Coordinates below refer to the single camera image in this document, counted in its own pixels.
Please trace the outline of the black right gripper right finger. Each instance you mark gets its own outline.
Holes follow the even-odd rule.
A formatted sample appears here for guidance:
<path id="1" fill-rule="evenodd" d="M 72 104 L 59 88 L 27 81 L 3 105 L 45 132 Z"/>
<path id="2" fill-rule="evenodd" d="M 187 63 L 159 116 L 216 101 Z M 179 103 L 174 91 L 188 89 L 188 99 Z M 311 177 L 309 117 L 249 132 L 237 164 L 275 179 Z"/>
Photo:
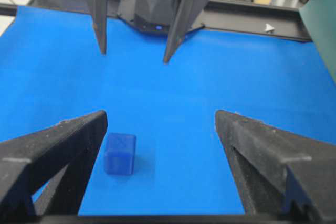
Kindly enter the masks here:
<path id="1" fill-rule="evenodd" d="M 335 146 L 218 110 L 216 132 L 244 211 L 335 223 Z"/>

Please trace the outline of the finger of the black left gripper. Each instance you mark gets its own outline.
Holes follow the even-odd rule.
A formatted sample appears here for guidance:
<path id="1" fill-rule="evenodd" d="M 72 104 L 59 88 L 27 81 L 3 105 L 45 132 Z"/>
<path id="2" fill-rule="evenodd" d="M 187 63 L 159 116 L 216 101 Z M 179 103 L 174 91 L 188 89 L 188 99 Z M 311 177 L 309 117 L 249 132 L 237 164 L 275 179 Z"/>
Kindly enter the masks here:
<path id="1" fill-rule="evenodd" d="M 184 41 L 186 33 L 192 28 L 193 23 L 207 5 L 209 0 L 179 0 L 177 11 L 170 24 L 166 42 L 163 62 L 169 63 L 170 59 Z"/>
<path id="2" fill-rule="evenodd" d="M 100 52 L 107 51 L 107 0 L 86 0 Z"/>

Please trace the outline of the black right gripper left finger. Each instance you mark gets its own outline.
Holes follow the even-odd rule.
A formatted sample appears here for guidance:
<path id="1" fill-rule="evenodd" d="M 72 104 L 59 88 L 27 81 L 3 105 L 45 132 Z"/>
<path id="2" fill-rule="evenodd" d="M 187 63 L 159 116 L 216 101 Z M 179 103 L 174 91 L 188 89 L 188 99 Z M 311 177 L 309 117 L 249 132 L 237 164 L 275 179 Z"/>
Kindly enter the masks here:
<path id="1" fill-rule="evenodd" d="M 1 143 L 1 223 L 94 223 L 79 217 L 107 131 L 99 110 Z"/>

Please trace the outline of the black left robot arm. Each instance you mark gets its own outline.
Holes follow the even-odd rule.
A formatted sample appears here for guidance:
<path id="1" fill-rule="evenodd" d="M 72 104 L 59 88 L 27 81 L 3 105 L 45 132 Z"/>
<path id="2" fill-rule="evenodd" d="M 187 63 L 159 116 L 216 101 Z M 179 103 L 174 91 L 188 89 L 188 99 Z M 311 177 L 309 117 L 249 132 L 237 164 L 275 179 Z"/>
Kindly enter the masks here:
<path id="1" fill-rule="evenodd" d="M 107 0 L 86 0 L 100 52 L 107 52 Z M 169 63 L 209 0 L 121 0 L 117 17 L 138 31 L 167 35 L 163 62 Z"/>

